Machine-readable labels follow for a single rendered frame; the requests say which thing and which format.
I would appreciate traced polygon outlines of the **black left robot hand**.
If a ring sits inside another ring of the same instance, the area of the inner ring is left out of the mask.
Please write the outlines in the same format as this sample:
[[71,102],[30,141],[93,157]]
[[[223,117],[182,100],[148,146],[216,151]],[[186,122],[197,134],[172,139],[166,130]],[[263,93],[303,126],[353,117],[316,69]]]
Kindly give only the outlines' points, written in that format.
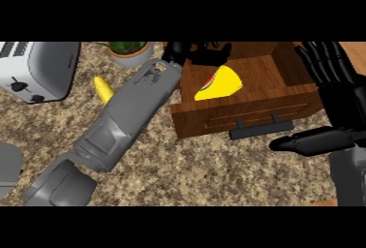
[[169,42],[161,59],[181,66],[191,60],[194,65],[220,67],[228,62],[232,44],[228,43],[222,50],[209,49],[209,45],[219,47],[219,42]]

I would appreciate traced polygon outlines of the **potted green plant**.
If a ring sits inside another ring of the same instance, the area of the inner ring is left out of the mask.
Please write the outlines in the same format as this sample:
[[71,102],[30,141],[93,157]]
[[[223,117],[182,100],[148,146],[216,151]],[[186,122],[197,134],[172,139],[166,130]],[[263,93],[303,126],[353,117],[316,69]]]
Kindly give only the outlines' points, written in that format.
[[154,42],[104,42],[114,62],[126,68],[141,66],[153,57]]

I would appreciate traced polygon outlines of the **brown wooden drawer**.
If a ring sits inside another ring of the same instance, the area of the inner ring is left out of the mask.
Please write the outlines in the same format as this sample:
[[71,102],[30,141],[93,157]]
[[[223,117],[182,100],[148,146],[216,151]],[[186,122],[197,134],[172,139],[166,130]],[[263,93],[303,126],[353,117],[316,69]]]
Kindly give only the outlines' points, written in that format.
[[293,109],[296,113],[321,109],[318,89],[294,51],[293,42],[234,42],[226,65],[238,73],[244,88],[229,97],[195,101],[217,67],[186,62],[181,80],[181,109],[209,109],[215,117]]
[[259,94],[237,94],[173,105],[172,117],[178,137],[185,139],[235,130],[238,118],[244,120],[245,126],[257,126],[274,122],[274,113],[282,121],[297,120],[309,117],[322,108],[316,92],[272,98]]

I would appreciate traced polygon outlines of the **brown wooden drawer front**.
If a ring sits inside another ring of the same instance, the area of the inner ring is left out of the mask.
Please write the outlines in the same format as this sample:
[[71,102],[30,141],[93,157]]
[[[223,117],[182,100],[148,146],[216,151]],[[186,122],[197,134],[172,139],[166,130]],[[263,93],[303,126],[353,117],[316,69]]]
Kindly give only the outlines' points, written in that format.
[[259,94],[237,94],[173,105],[172,117],[178,137],[185,139],[235,130],[238,118],[244,120],[245,126],[257,126],[274,122],[274,113],[282,121],[297,120],[309,117],[322,108],[316,92],[272,98]]

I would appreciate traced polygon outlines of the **grey rounded object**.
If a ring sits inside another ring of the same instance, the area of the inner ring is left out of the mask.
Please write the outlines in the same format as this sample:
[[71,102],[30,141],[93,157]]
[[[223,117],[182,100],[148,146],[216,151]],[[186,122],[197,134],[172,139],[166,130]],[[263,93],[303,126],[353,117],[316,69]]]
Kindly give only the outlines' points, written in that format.
[[0,199],[18,183],[24,165],[24,155],[18,147],[0,141]]

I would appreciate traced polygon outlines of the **white and grey toaster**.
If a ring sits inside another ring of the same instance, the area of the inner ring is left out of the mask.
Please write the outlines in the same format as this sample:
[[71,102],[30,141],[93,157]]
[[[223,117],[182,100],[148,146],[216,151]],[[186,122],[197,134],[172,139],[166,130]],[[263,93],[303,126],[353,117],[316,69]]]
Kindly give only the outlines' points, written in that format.
[[0,42],[0,87],[29,104],[70,94],[82,42]]

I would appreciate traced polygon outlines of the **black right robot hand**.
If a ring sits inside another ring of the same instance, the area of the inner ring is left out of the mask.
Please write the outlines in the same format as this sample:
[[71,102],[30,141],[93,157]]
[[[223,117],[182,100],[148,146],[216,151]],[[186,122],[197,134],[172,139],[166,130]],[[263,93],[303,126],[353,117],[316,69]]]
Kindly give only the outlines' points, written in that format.
[[281,137],[269,147],[310,157],[366,146],[366,76],[356,72],[338,42],[303,42],[296,51],[318,86],[331,126]]

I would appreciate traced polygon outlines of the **yellow corn cob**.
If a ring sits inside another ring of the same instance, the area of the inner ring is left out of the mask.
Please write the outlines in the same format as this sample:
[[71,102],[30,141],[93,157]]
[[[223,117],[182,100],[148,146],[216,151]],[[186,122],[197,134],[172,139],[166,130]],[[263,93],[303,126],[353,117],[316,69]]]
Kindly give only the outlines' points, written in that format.
[[95,88],[102,100],[104,105],[108,104],[113,96],[116,95],[114,88],[102,77],[95,77]]

